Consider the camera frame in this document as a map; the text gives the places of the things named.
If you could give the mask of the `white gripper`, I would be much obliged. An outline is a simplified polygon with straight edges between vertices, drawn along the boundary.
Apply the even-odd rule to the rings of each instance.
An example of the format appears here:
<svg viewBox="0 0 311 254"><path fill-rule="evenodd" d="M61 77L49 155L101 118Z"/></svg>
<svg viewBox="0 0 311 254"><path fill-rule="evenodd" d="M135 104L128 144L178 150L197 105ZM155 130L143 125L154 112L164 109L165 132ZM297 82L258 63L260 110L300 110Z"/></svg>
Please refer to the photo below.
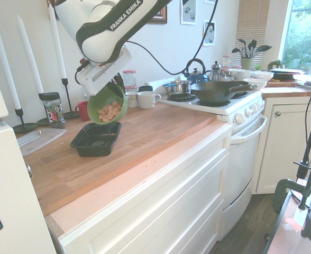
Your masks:
<svg viewBox="0 0 311 254"><path fill-rule="evenodd" d="M89 95L94 96L100 92L106 84L118 84L125 94L124 81L121 74L118 74L132 59L131 52L126 44L123 45L118 59L107 63L102 67L91 62L80 73L77 80L85 86Z"/></svg>

